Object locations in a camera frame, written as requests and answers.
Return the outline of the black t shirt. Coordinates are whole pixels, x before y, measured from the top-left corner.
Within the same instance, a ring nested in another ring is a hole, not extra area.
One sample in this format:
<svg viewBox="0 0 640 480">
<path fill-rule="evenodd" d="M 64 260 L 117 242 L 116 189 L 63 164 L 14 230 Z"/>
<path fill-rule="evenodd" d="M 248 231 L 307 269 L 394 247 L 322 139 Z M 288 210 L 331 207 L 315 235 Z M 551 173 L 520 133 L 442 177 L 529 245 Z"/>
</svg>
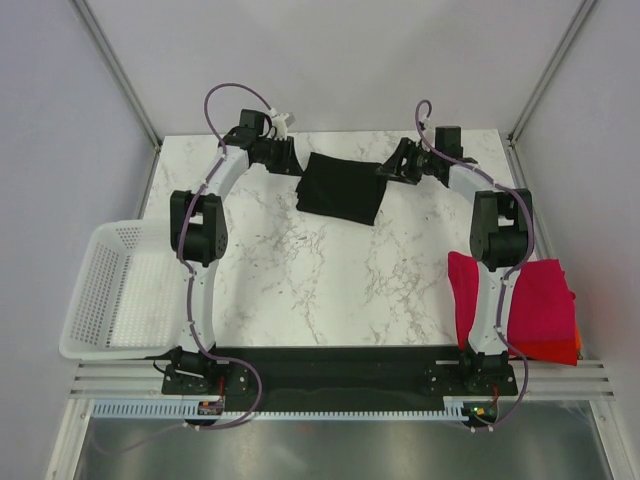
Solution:
<svg viewBox="0 0 640 480">
<path fill-rule="evenodd" d="M 373 226 L 387 185 L 380 167 L 312 152 L 296 187 L 296 209 Z"/>
</svg>

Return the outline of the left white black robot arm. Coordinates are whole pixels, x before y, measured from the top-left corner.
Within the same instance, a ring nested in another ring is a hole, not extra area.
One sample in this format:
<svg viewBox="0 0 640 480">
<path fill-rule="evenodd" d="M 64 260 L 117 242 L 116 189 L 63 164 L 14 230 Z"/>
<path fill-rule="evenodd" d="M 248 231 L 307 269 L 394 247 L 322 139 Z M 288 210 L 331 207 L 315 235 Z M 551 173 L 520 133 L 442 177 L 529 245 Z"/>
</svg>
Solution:
<svg viewBox="0 0 640 480">
<path fill-rule="evenodd" d="M 211 351 L 216 345 L 213 327 L 213 288 L 219 261 L 229 243 L 224 200 L 254 164 L 268 172 L 301 176 L 291 113 L 244 109 L 239 124 L 219 142 L 206 173 L 189 190 L 170 197 L 170 243 L 187 269 L 187 330 L 196 347 Z"/>
</svg>

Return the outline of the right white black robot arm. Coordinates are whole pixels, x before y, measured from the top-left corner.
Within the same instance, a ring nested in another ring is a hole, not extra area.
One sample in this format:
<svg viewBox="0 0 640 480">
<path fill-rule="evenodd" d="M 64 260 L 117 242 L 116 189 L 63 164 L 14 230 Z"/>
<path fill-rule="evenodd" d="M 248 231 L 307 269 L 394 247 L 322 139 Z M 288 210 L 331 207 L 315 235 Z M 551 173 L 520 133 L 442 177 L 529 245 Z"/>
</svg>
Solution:
<svg viewBox="0 0 640 480">
<path fill-rule="evenodd" d="M 507 329 L 516 282 L 533 253 L 531 194 L 499 184 L 465 158 L 459 127 L 438 127 L 435 141 L 444 149 L 403 137 L 377 174 L 410 185 L 431 176 L 472 205 L 469 249 L 479 287 L 466 344 L 476 355 L 504 355 L 512 348 Z"/>
</svg>

